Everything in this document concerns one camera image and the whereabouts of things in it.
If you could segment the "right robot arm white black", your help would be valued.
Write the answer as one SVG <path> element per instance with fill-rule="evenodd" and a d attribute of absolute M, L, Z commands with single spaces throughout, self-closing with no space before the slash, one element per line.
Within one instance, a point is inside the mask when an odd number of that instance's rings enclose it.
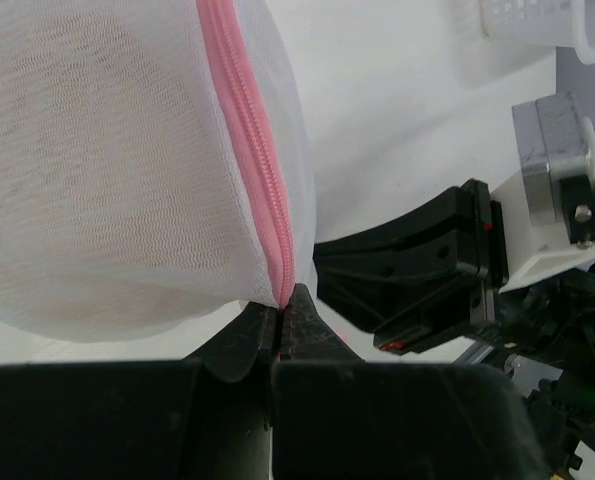
<path fill-rule="evenodd" d="M 526 401 L 563 479 L 595 451 L 595 264 L 512 289 L 503 209 L 470 180 L 383 225 L 314 248 L 318 298 L 393 355 L 455 338 L 512 372 L 526 358 L 560 371 Z"/>

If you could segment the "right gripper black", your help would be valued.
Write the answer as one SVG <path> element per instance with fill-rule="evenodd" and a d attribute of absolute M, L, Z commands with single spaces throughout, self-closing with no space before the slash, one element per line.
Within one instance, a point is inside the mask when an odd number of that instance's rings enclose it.
<path fill-rule="evenodd" d="M 474 234 L 465 226 L 471 195 Z M 492 340 L 499 290 L 509 279 L 502 206 L 471 179 L 385 224 L 317 243 L 317 297 L 392 353 L 420 352 L 441 337 Z"/>

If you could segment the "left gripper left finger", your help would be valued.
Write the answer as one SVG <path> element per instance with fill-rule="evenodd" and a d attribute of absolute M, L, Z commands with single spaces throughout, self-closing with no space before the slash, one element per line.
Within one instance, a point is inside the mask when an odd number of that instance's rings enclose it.
<path fill-rule="evenodd" d="M 188 370 L 207 372 L 226 384 L 254 381 L 267 385 L 276 358 L 277 309 L 248 303 L 217 334 L 181 361 Z"/>

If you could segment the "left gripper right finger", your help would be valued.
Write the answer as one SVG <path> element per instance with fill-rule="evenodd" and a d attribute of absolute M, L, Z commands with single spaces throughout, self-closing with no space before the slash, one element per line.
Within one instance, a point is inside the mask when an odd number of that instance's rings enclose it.
<path fill-rule="evenodd" d="M 279 361 L 364 362 L 321 318 L 304 284 L 279 313 Z"/>

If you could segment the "white mesh laundry bag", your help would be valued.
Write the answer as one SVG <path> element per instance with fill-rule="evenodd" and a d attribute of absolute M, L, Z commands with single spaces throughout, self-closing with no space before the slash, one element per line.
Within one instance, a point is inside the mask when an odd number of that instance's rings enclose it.
<path fill-rule="evenodd" d="M 0 322 L 156 334 L 314 287 L 316 194 L 263 1 L 0 1 Z"/>

